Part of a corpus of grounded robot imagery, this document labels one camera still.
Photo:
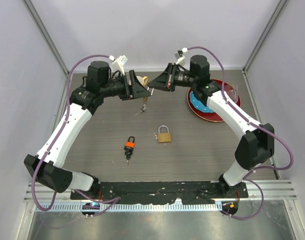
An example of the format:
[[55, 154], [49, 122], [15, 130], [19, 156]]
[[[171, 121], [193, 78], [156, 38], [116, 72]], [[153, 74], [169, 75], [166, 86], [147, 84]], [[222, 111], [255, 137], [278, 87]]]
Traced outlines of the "large brass padlock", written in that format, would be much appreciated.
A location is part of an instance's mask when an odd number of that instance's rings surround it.
[[169, 128], [166, 125], [161, 125], [158, 128], [157, 141], [159, 144], [161, 143], [171, 143], [172, 137], [169, 131]]

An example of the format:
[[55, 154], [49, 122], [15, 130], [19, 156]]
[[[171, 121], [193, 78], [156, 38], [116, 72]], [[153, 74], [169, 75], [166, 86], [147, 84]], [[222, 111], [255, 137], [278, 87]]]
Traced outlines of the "orange black padlock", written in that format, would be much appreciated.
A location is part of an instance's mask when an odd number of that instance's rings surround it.
[[134, 147], [135, 147], [135, 137], [134, 136], [130, 136], [128, 138], [127, 142], [125, 143], [124, 150], [126, 152], [133, 152], [134, 151]]

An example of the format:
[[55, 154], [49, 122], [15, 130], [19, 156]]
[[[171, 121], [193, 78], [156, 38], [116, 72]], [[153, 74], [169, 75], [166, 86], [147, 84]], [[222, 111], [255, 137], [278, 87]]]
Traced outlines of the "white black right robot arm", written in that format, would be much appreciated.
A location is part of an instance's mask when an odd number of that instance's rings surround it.
[[166, 92], [173, 92], [177, 86], [191, 88], [196, 99], [219, 115], [236, 134], [239, 143], [235, 162], [218, 179], [221, 196], [228, 198], [235, 194], [244, 177], [274, 155], [273, 126], [254, 120], [229, 98], [224, 88], [211, 79], [210, 63], [205, 56], [192, 56], [189, 69], [169, 63], [148, 86]]

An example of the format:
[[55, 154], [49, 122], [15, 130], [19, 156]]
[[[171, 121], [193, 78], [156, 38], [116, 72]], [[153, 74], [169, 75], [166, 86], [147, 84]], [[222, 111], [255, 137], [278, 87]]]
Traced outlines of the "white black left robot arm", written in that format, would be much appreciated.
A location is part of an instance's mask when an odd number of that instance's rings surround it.
[[72, 91], [66, 111], [48, 141], [35, 155], [29, 154], [24, 159], [24, 165], [35, 182], [56, 193], [79, 190], [89, 200], [98, 196], [98, 178], [66, 170], [63, 166], [80, 131], [105, 98], [117, 96], [127, 101], [151, 95], [148, 88], [138, 80], [134, 70], [130, 70], [129, 75], [119, 70], [116, 74], [108, 62], [91, 62], [83, 84]]

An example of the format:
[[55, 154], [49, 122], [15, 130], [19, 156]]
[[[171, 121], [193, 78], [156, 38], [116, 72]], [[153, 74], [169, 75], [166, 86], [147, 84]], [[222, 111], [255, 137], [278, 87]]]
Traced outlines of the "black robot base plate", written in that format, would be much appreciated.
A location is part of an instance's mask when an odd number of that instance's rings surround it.
[[224, 187], [217, 181], [135, 181], [101, 182], [88, 191], [70, 194], [72, 200], [113, 200], [120, 197], [123, 205], [166, 205], [181, 199], [183, 205], [210, 204], [215, 199], [246, 199], [249, 197], [244, 182], [235, 187]]

